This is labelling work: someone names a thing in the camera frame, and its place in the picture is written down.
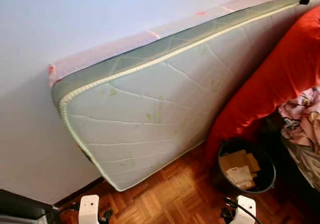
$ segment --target trash bin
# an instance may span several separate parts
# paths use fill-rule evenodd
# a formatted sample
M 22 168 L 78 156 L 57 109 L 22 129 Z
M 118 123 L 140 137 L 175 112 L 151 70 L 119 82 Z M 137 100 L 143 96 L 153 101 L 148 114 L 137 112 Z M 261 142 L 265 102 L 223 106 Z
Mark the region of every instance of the trash bin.
M 234 153 L 236 151 L 245 150 L 247 153 L 252 153 L 261 170 L 258 172 L 256 178 L 254 178 L 255 187 L 251 189 L 241 189 L 233 184 L 225 175 L 219 157 L 225 154 Z M 268 156 L 267 153 L 258 145 L 251 142 L 248 142 L 243 139 L 234 138 L 229 141 L 224 142 L 220 149 L 217 158 L 217 163 L 214 165 L 212 170 L 212 180 L 214 186 L 225 195 L 236 196 L 239 194 L 258 194 L 268 191 L 270 188 L 273 188 L 275 183 L 275 166 Z

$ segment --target white mattress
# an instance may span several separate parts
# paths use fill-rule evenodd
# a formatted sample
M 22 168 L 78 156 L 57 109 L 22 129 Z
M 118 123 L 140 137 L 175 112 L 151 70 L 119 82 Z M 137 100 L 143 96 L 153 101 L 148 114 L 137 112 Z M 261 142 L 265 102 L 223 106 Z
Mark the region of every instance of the white mattress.
M 298 2 L 238 11 L 75 72 L 53 100 L 103 177 L 125 190 L 205 140 L 231 93 L 320 0 Z

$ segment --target red bedding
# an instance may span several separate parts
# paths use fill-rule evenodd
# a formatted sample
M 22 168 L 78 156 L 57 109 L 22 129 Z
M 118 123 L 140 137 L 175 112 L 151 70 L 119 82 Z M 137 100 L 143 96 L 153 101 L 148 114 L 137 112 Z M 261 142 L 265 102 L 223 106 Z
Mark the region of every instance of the red bedding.
M 304 14 L 230 99 L 206 141 L 213 163 L 222 140 L 253 137 L 257 121 L 302 91 L 320 85 L 320 6 Z

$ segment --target wooden floor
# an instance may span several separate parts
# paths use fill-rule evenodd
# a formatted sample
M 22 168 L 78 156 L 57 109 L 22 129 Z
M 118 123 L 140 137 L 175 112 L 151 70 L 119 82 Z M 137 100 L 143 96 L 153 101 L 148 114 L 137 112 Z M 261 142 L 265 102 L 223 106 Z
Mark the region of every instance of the wooden floor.
M 117 192 L 104 182 L 82 195 L 98 194 L 100 215 L 112 208 L 114 224 L 224 223 L 219 217 L 223 195 L 212 186 L 203 157 L 203 146 L 199 146 L 127 191 Z M 258 218 L 263 224 L 320 223 L 307 221 L 308 210 L 298 209 L 293 196 L 289 186 L 277 180 L 275 189 L 254 197 Z M 62 223 L 77 224 L 77 214 L 62 212 Z

